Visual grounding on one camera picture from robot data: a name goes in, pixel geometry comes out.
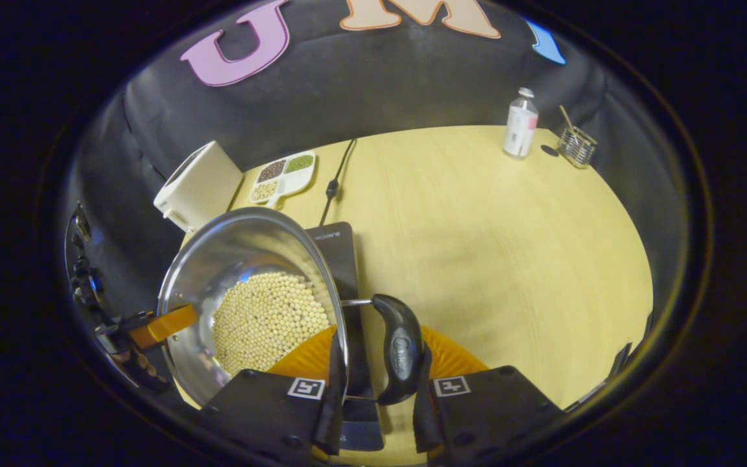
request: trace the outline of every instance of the plastic bottle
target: plastic bottle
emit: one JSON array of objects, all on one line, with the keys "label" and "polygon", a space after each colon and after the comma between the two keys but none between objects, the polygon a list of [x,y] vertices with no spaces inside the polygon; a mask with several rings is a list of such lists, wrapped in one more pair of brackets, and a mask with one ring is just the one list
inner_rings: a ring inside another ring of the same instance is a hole
[{"label": "plastic bottle", "polygon": [[523,159],[527,157],[532,144],[534,128],[538,124],[538,109],[534,108],[534,94],[530,89],[521,88],[518,94],[519,97],[509,105],[503,150],[515,159]]}]

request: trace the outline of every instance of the light wood tabletop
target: light wood tabletop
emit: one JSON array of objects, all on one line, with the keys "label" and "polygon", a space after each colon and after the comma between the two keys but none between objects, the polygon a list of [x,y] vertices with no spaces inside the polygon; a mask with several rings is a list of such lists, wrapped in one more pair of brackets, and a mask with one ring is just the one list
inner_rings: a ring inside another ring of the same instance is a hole
[{"label": "light wood tabletop", "polygon": [[[650,267],[601,176],[542,151],[558,136],[537,129],[530,156],[513,160],[503,134],[503,126],[454,126],[359,138],[326,224],[353,228],[360,296],[396,296],[421,324],[490,368],[517,367],[563,408],[608,375],[626,343],[641,340],[652,309]],[[318,225],[347,144],[314,148],[311,184],[278,209],[304,228]],[[262,167],[244,173],[231,210],[254,205],[247,198]],[[385,325],[366,308],[378,393]],[[413,398],[382,407],[385,450],[343,451],[341,460],[423,463],[412,410]]]}]

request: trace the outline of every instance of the white box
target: white box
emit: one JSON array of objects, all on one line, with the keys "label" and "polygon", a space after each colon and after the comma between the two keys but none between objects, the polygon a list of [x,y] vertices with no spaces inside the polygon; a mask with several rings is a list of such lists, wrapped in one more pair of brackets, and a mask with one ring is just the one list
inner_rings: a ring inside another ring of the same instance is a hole
[{"label": "white box", "polygon": [[193,233],[226,212],[243,177],[213,141],[181,163],[154,197],[154,206],[164,219]]}]

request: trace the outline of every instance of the pan handle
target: pan handle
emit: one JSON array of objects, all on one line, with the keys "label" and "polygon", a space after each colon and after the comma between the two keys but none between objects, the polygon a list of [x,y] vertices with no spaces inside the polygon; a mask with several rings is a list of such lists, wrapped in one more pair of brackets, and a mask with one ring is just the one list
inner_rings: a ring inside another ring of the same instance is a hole
[{"label": "pan handle", "polygon": [[380,405],[405,401],[417,392],[420,366],[425,355],[423,332],[408,305],[377,293],[370,300],[348,300],[343,305],[371,304],[385,320],[385,370],[388,385],[379,394]]}]

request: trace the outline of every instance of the cable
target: cable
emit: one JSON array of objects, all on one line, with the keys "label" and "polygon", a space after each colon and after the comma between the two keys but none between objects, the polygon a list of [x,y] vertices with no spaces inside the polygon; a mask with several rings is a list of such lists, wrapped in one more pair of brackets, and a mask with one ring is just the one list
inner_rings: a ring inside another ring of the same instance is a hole
[{"label": "cable", "polygon": [[340,165],[338,165],[338,170],[336,171],[336,177],[334,177],[332,180],[330,180],[330,183],[327,184],[327,204],[324,204],[324,212],[322,213],[322,219],[319,222],[319,227],[324,225],[324,218],[327,217],[327,211],[330,209],[330,201],[333,200],[333,197],[338,192],[338,175],[342,172],[342,167],[344,167],[344,162],[346,159],[348,159],[348,154],[350,154],[352,149],[356,148],[356,138],[351,139],[350,144],[348,147],[344,150],[344,156],[342,156],[342,162]]}]

